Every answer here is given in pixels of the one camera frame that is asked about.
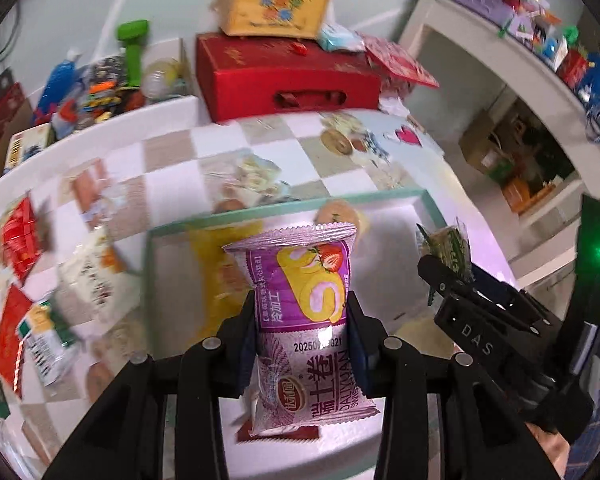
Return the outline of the shiny red snack packet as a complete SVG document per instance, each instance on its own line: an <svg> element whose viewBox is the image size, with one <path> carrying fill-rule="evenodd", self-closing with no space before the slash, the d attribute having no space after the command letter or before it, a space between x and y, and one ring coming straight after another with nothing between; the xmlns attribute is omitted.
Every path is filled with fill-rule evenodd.
<svg viewBox="0 0 600 480"><path fill-rule="evenodd" d="M28 194L16 203L1 229L3 256L23 285L42 254L38 225Z"/></svg>

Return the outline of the purple swiss roll packet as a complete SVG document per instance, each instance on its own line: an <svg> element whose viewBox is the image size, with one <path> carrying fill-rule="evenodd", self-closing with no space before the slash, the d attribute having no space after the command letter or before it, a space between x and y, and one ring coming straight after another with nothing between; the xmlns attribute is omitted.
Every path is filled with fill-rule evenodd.
<svg viewBox="0 0 600 480"><path fill-rule="evenodd" d="M254 292L258 392L252 429L324 426L377 414L347 348L349 222L266 231L225 245Z"/></svg>

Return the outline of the green dumbbell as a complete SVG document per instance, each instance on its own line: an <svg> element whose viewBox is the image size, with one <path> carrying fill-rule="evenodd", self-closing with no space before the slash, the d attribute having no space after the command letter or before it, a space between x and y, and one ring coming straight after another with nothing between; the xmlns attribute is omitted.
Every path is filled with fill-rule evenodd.
<svg viewBox="0 0 600 480"><path fill-rule="evenodd" d="M118 26L117 40L124 47L126 58L126 78L128 87L140 85L142 79L142 49L149 32L148 20L135 20Z"/></svg>

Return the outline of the white cardboard toy box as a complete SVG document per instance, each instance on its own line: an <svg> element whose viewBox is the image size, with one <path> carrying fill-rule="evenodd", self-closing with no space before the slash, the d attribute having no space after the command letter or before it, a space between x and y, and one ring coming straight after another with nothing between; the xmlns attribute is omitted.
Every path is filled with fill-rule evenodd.
<svg viewBox="0 0 600 480"><path fill-rule="evenodd" d="M55 133L49 122L15 133L8 144L4 174L44 151L54 142Z"/></svg>

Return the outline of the blue bead bag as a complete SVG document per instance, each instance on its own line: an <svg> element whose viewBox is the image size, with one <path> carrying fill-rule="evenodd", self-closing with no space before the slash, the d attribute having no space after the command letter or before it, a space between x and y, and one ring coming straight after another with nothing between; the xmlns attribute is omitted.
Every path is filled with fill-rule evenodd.
<svg viewBox="0 0 600 480"><path fill-rule="evenodd" d="M80 51L70 49L64 60L53 68L33 112L32 119L35 125L48 122L71 90L76 79L76 62L81 55Z"/></svg>

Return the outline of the checkered printed tablecloth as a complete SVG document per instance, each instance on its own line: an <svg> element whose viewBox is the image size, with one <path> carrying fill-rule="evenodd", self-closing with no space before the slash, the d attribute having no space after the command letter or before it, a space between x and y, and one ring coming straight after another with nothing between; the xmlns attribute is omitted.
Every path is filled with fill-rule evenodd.
<svg viewBox="0 0 600 480"><path fill-rule="evenodd" d="M246 118L189 126L174 106L156 105L110 119L99 126L73 133L0 179L0 222L8 207L29 193L40 220L50 230L50 248L29 274L22 291L30 299L40 299L58 286L58 264L69 258L90 229L81 216L71 183L85 168L102 168L112 185L125 188L126 202L107 220L114 247L130 272L142 273L146 238L151 229L173 222L211 214L220 173L230 162L254 155L270 160L280 169L283 182L290 185L292 204L317 204L318 199L355 196L378 198L389 191L426 190L442 214L444 223L460 222L469 236L471 259L496 278L517 285L498 241L470 200L442 148L428 133L417 131L420 144L407 144L396 137L396 130L411 127L411 122L382 114L378 110L349 110L334 114L294 113ZM389 153L389 169L374 169L371 162L347 162L344 156L325 151L320 135L327 127L346 132L352 117L373 133L378 144ZM0 319L8 284L0 274ZM61 307L67 321L76 323L76 332L88 344L100 336L95 322L76 295L63 289ZM41 386L30 362L23 364L22 400L8 384L3 389L10 415L0 422L0 451L20 479L39 479L46 460L76 428L91 407L86 374L97 362L106 363L110 372L122 367L131 333L123 325L112 333L120 349L94 358L91 346L76 360L73 369L60 382L59 390Z"/></svg>

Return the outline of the large red gift box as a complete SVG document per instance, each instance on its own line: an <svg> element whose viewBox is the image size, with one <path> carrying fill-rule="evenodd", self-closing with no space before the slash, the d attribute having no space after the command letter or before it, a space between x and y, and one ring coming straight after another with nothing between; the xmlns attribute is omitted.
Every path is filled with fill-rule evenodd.
<svg viewBox="0 0 600 480"><path fill-rule="evenodd" d="M381 78L363 53L329 53L314 41L196 38L195 74L214 122L378 104Z"/></svg>

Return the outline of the red white biscuit packet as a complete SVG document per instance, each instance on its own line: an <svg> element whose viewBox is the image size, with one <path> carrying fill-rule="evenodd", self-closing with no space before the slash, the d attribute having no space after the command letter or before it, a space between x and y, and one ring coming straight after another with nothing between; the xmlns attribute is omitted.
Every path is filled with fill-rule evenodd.
<svg viewBox="0 0 600 480"><path fill-rule="evenodd" d="M246 420L236 434L237 442L255 440L285 440L285 441L314 441L320 438L320 428L317 426L291 426L289 428L265 429L255 432L252 421Z"/></svg>

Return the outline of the white green small snack packet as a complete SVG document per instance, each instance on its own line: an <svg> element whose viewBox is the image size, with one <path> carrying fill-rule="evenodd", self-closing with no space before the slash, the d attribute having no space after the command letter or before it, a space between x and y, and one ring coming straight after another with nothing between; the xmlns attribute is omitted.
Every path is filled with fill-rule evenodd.
<svg viewBox="0 0 600 480"><path fill-rule="evenodd" d="M96 226L61 263L59 275L102 327L114 326L140 305L142 281L126 268L103 226Z"/></svg>

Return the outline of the flat red snack packet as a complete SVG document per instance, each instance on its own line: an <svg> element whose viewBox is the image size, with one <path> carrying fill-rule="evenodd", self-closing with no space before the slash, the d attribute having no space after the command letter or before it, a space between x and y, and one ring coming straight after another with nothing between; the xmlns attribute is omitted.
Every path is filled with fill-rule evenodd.
<svg viewBox="0 0 600 480"><path fill-rule="evenodd" d="M23 350L17 328L31 306L32 301L19 287L9 286L0 323L0 377L18 398L22 397L20 368Z"/></svg>

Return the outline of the green white biscuit packet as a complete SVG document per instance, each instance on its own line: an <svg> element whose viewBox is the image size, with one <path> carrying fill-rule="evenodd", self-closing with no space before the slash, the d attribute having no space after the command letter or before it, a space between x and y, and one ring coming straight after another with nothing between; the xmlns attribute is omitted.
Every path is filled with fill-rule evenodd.
<svg viewBox="0 0 600 480"><path fill-rule="evenodd" d="M16 335L29 352L44 387L64 378L80 353L79 339L50 298L31 304Z"/></svg>

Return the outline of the yellow soft bread packet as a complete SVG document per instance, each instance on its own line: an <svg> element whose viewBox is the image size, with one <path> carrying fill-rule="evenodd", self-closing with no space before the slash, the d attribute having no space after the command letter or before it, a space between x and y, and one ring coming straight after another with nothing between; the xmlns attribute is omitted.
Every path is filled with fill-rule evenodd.
<svg viewBox="0 0 600 480"><path fill-rule="evenodd" d="M224 246L259 234L261 220L239 223L237 226L187 230L190 249L200 265L204 294L204 322L197 339L216 334L221 323L238 315L250 291L245 275Z"/></svg>

